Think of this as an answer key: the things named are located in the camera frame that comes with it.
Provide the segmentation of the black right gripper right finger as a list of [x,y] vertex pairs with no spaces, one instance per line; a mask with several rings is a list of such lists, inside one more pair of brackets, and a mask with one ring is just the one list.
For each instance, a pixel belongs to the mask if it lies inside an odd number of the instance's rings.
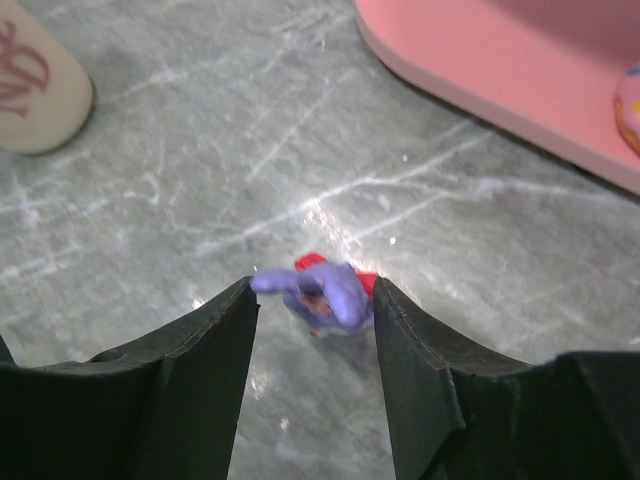
[[374,290],[375,339],[399,479],[635,479],[639,356],[499,354]]

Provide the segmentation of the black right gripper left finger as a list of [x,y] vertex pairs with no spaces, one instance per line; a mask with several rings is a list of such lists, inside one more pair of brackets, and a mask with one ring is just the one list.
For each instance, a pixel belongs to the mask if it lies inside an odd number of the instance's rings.
[[5,479],[224,479],[259,306],[243,278],[89,361],[1,352]]

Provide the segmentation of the small purple bunny toy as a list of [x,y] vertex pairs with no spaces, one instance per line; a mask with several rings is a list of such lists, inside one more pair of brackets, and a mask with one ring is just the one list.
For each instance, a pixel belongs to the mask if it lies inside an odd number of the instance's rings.
[[378,275],[336,263],[312,252],[292,269],[265,270],[250,281],[257,294],[279,295],[287,309],[307,324],[312,336],[357,335],[373,325]]

